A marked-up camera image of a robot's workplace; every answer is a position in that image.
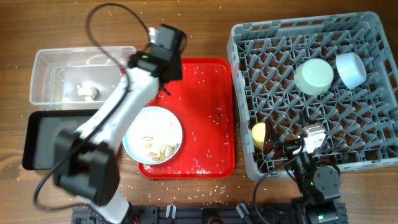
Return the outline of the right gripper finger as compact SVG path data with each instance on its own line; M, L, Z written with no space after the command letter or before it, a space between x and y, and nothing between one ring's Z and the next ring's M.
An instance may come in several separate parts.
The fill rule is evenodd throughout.
M263 150L262 154L264 159L280 159L282 157L282 151L279 149Z
M279 136L275 132L273 125L271 124L271 120L269 118L266 119L266 135L264 138L265 146L278 146L279 145Z

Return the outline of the yellow plastic cup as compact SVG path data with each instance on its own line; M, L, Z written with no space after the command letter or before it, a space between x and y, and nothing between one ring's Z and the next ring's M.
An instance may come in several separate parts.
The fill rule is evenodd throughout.
M263 150L264 140L266 136L266 124L257 123L252 127L252 139L254 147L260 151Z

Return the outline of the light green bowl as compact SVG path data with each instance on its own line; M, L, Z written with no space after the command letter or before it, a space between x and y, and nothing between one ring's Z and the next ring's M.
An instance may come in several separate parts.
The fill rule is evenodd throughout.
M297 67L294 83L301 92L318 96L329 89L333 76L332 66L327 61L313 58Z

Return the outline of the small light blue bowl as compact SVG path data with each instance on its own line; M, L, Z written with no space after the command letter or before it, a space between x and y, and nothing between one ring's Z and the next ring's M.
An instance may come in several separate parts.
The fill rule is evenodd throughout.
M336 56L336 68L341 81L352 90L366 81L366 69L364 64L354 52Z

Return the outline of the light blue plate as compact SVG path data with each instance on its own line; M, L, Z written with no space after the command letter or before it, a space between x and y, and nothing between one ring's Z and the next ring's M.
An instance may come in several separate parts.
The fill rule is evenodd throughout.
M174 153L176 155L182 144L183 129L178 118L165 108L148 106L137 115L123 137L123 146L137 162L145 165L157 165L167 162L174 155L163 162L152 161L145 155L144 141L142 140L144 136L177 141L180 145Z

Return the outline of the white tissue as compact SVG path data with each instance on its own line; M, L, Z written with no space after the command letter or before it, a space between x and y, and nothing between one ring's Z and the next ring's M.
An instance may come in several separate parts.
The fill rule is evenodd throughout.
M94 86L90 87L77 86L78 96L82 96L84 100L87 102L95 101L98 93L99 93L98 89Z

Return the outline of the red snack wrapper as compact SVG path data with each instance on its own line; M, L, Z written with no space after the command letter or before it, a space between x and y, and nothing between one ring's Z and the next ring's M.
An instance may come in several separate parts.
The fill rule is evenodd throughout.
M123 78L126 75L126 69L125 68L121 68L120 69L120 74L121 74L121 77Z

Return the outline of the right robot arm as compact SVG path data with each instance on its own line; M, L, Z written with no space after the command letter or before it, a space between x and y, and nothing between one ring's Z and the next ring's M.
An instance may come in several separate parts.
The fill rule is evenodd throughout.
M292 216L298 223L333 223L339 219L336 199L340 198L340 169L330 163L318 166L312 154L322 146L326 131L307 117L296 139L281 141L266 120L263 150L273 150L276 157L287 158L283 167L290 167L301 197L292 200Z

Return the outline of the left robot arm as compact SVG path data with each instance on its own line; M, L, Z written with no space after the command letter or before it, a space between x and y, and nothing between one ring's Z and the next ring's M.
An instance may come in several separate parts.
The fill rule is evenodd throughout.
M102 107L76 131L55 138L53 182L78 197L108 223L131 223L130 203L117 191L117 155L140 110L170 81L182 79L183 31L161 24L149 31L148 52L132 54L124 75Z

